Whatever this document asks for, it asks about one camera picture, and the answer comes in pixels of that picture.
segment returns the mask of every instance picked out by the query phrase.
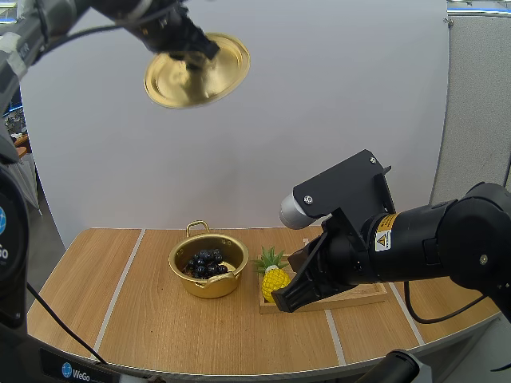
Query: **white backdrop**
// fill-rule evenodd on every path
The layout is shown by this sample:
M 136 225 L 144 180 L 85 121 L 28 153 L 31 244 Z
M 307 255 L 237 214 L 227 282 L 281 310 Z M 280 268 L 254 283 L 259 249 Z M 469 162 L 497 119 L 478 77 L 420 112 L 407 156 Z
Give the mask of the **white backdrop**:
M 152 54 L 125 31 L 79 39 L 22 82 L 26 122 L 66 246 L 87 227 L 271 227 L 296 184 L 367 148 L 398 210 L 430 197 L 446 105 L 444 0 L 193 0 L 252 67 L 210 105 L 147 97 Z M 108 22 L 89 12 L 75 30 Z

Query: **pot handle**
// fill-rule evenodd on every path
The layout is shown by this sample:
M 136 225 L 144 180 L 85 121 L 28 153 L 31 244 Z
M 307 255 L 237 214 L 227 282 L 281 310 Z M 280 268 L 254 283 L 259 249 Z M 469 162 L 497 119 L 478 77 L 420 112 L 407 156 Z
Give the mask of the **pot handle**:
M 222 281 L 224 279 L 236 279 L 236 276 L 234 275 L 234 273 L 232 271 L 229 271 L 228 273 L 226 274 L 221 274 L 221 275 L 215 275 L 211 278 L 209 278 L 205 284 L 202 284 L 202 283 L 198 283 L 198 282 L 195 282 L 195 284 L 200 287 L 201 289 L 205 289 L 206 287 L 208 287 L 209 285 L 211 285 L 212 283 L 215 283 L 215 282 L 219 282 L 219 281 Z
M 186 227 L 186 238 L 189 238 L 190 237 L 190 227 L 192 226 L 197 226 L 197 225 L 202 225 L 205 227 L 206 231 L 209 232 L 209 226 L 206 222 L 204 221 L 193 221 L 192 223 L 190 223 L 187 227 Z

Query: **wego logo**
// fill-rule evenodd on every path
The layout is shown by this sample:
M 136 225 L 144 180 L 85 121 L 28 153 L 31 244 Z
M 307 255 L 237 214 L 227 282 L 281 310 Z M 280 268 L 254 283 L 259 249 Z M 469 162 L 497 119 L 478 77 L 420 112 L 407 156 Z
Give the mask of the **wego logo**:
M 71 367 L 71 364 L 66 362 L 62 365 L 62 375 L 64 377 L 71 377 L 73 375 L 73 378 L 79 379 L 81 381 L 90 381 L 90 376 L 86 373 L 81 373 L 79 369 L 73 369 Z

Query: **floor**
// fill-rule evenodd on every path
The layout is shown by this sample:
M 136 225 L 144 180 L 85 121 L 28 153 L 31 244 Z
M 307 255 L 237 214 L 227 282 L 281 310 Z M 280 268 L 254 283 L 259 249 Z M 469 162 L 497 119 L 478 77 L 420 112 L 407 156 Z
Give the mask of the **floor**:
M 37 209 L 29 206 L 30 245 L 27 277 L 28 282 L 36 291 L 41 290 L 65 252 L 39 180 L 38 199 L 42 215 Z M 34 297 L 27 291 L 27 311 L 33 302 Z

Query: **gold pot lid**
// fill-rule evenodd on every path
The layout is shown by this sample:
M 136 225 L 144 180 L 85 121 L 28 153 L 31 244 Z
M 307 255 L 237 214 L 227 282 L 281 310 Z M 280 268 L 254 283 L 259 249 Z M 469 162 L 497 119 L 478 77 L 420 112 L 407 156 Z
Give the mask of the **gold pot lid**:
M 157 54 L 145 73 L 145 90 L 167 108 L 189 108 L 219 100 L 247 76 L 250 54 L 238 39 L 226 34 L 206 34 L 220 51 L 202 69 L 189 69 L 184 61 Z

